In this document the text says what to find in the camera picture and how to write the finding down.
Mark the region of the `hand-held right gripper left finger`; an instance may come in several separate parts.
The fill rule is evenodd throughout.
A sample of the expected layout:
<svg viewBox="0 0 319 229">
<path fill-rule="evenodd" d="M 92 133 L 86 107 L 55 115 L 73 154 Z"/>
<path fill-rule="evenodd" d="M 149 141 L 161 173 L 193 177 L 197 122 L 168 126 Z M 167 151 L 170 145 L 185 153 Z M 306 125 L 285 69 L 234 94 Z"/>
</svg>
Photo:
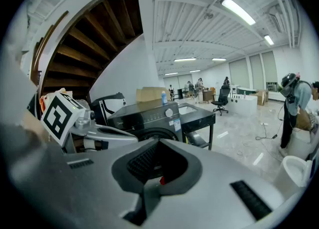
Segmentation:
<svg viewBox="0 0 319 229">
<path fill-rule="evenodd" d="M 7 143 L 7 177 L 18 205 L 36 228 L 160 229 L 146 206 L 143 185 L 124 155 L 156 148 L 147 140 L 123 148 L 64 155 L 34 139 Z"/>
</svg>

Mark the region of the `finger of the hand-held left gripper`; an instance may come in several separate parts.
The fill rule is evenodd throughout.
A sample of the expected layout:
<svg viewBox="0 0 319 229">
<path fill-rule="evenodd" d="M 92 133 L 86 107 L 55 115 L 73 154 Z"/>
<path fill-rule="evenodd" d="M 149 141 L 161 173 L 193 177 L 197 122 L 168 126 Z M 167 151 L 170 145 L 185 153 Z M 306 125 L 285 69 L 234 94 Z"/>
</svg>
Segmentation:
<svg viewBox="0 0 319 229">
<path fill-rule="evenodd" d="M 109 126 L 99 127 L 95 132 L 102 149 L 114 149 L 139 141 L 135 135 Z"/>
</svg>

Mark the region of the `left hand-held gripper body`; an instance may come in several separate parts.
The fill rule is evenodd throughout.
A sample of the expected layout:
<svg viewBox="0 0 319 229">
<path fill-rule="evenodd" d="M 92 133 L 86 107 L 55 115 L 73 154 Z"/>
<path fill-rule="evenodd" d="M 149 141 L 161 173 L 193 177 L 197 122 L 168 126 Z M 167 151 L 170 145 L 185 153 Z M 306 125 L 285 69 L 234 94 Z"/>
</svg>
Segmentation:
<svg viewBox="0 0 319 229">
<path fill-rule="evenodd" d="M 65 93 L 55 92 L 41 117 L 44 128 L 65 152 L 76 152 L 73 136 L 85 137 L 95 114 Z"/>
</svg>

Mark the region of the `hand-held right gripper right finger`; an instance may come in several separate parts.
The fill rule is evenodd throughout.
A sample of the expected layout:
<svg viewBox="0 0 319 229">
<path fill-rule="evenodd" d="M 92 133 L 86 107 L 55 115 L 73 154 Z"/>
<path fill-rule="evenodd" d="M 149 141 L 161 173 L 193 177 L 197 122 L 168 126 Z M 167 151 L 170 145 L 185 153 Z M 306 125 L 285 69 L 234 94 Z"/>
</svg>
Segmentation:
<svg viewBox="0 0 319 229">
<path fill-rule="evenodd" d="M 146 220 L 146 229 L 242 229 L 255 223 L 231 187 L 244 181 L 271 210 L 278 208 L 281 192 L 257 173 L 218 152 L 169 141 L 202 163 L 199 181 L 185 194 L 162 197 Z"/>
</svg>

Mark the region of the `dark grey washing machine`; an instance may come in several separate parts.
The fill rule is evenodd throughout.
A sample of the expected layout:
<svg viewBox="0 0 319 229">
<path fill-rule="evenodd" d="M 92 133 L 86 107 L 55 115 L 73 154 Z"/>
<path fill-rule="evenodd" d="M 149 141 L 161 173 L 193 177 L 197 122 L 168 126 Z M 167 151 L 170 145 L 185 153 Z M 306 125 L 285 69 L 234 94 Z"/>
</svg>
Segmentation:
<svg viewBox="0 0 319 229">
<path fill-rule="evenodd" d="M 161 100 L 122 107 L 107 119 L 108 125 L 135 135 L 139 141 L 149 138 L 182 141 L 178 104 Z"/>
</svg>

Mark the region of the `orange and white box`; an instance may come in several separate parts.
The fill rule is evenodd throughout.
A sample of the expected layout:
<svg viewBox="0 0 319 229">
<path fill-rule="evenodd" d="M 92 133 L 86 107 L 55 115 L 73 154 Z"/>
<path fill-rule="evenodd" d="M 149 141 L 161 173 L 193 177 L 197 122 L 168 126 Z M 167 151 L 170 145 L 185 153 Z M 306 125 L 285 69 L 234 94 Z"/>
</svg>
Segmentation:
<svg viewBox="0 0 319 229">
<path fill-rule="evenodd" d="M 40 98 L 40 107 L 41 107 L 41 112 L 44 113 L 46 107 L 50 104 L 50 102 L 53 100 L 54 96 L 56 93 L 64 93 L 67 94 L 67 91 L 65 88 L 61 88 L 58 91 L 50 92 L 44 96 L 41 96 Z"/>
</svg>

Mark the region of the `brown cardboard box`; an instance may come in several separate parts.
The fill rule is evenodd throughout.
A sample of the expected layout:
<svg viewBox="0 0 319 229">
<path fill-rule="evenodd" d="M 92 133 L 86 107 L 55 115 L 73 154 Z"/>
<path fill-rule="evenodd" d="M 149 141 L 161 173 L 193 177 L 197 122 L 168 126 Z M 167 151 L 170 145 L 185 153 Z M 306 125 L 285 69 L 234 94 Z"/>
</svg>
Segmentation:
<svg viewBox="0 0 319 229">
<path fill-rule="evenodd" d="M 137 102 L 148 102 L 161 99 L 162 92 L 166 93 L 168 101 L 171 101 L 169 91 L 164 87 L 143 87 L 136 90 Z"/>
</svg>

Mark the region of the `wooden spiral staircase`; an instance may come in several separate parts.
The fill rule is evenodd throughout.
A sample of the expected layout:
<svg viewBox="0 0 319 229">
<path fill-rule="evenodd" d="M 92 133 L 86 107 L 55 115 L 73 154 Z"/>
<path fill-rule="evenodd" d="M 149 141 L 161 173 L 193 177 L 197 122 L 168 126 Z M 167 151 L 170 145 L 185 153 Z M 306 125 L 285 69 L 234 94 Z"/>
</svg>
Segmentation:
<svg viewBox="0 0 319 229">
<path fill-rule="evenodd" d="M 65 11 L 35 45 L 31 80 L 44 96 L 61 88 L 87 99 L 101 73 L 132 41 L 143 33 L 139 0 L 93 0 L 77 13 L 53 46 L 48 65 L 40 69 L 44 49 L 65 20 Z"/>
</svg>

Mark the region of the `white plastic device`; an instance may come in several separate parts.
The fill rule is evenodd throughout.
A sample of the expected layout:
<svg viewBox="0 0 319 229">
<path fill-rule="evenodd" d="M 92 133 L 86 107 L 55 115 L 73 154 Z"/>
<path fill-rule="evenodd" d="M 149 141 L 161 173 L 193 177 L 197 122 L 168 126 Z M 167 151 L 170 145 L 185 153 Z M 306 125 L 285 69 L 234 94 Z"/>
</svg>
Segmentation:
<svg viewBox="0 0 319 229">
<path fill-rule="evenodd" d="M 283 158 L 278 173 L 274 179 L 274 186 L 285 199 L 304 190 L 314 174 L 315 162 L 303 160 L 296 156 Z"/>
</svg>

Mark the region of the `brown wooden desk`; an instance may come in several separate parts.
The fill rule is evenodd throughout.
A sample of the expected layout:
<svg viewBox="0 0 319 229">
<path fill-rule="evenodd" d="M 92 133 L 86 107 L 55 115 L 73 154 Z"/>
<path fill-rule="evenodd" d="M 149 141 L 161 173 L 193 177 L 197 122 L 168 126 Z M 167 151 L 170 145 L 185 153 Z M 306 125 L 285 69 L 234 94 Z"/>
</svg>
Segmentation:
<svg viewBox="0 0 319 229">
<path fill-rule="evenodd" d="M 203 101 L 208 103 L 215 101 L 215 92 L 213 90 L 204 90 Z"/>
</svg>

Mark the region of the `white counter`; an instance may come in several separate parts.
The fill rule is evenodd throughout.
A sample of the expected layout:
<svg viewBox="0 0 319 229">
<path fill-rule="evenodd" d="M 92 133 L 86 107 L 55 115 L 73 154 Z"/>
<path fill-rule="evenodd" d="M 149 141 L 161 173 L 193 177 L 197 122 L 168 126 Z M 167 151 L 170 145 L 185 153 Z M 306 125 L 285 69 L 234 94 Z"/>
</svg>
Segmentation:
<svg viewBox="0 0 319 229">
<path fill-rule="evenodd" d="M 258 97 L 253 95 L 236 94 L 227 98 L 226 110 L 242 116 L 253 116 L 257 113 Z"/>
</svg>

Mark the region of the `white toilet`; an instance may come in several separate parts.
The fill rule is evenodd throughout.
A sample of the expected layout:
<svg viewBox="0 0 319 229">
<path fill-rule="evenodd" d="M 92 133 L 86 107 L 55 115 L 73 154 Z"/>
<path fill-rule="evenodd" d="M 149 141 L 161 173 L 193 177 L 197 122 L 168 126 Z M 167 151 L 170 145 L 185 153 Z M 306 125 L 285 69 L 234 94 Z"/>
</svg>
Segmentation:
<svg viewBox="0 0 319 229">
<path fill-rule="evenodd" d="M 288 155 L 303 160 L 311 158 L 319 143 L 319 129 L 316 131 L 293 130 L 288 144 Z"/>
</svg>

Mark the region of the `black office chair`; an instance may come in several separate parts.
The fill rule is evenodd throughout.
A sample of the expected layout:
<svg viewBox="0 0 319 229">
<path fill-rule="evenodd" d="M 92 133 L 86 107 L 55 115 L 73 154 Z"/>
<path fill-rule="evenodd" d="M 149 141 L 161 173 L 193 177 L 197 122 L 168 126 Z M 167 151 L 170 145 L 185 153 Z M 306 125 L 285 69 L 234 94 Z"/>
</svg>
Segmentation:
<svg viewBox="0 0 319 229">
<path fill-rule="evenodd" d="M 217 108 L 213 109 L 213 112 L 220 113 L 220 116 L 222 116 L 222 112 L 228 113 L 229 111 L 224 108 L 225 105 L 228 104 L 228 95 L 230 93 L 230 87 L 228 85 L 223 85 L 220 89 L 218 100 L 212 101 L 211 104 L 217 106 Z"/>
</svg>

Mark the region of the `grey roller blind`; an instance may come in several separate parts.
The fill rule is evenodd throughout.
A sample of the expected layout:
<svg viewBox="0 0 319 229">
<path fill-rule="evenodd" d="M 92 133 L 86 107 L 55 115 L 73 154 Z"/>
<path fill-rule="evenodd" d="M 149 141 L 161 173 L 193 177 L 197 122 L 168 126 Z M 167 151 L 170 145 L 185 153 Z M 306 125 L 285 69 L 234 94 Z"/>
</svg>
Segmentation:
<svg viewBox="0 0 319 229">
<path fill-rule="evenodd" d="M 253 88 L 256 90 L 264 89 L 264 76 L 260 55 L 250 56 L 250 64 L 253 78 Z"/>
<path fill-rule="evenodd" d="M 277 69 L 272 51 L 262 53 L 266 82 L 277 82 Z"/>
<path fill-rule="evenodd" d="M 233 85 L 249 88 L 249 74 L 245 58 L 229 63 L 231 82 Z"/>
</svg>

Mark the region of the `ceiling air conditioner unit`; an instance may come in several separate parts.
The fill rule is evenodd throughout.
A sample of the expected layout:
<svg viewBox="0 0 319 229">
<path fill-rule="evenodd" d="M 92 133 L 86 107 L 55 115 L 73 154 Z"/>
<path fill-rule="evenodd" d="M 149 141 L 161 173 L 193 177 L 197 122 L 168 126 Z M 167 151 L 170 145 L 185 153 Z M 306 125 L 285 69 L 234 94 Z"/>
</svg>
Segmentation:
<svg viewBox="0 0 319 229">
<path fill-rule="evenodd" d="M 283 23 L 282 18 L 281 18 L 282 14 L 279 13 L 276 6 L 270 7 L 268 14 L 269 14 L 272 22 L 274 23 L 277 31 L 279 33 L 286 33 L 285 24 Z"/>
</svg>

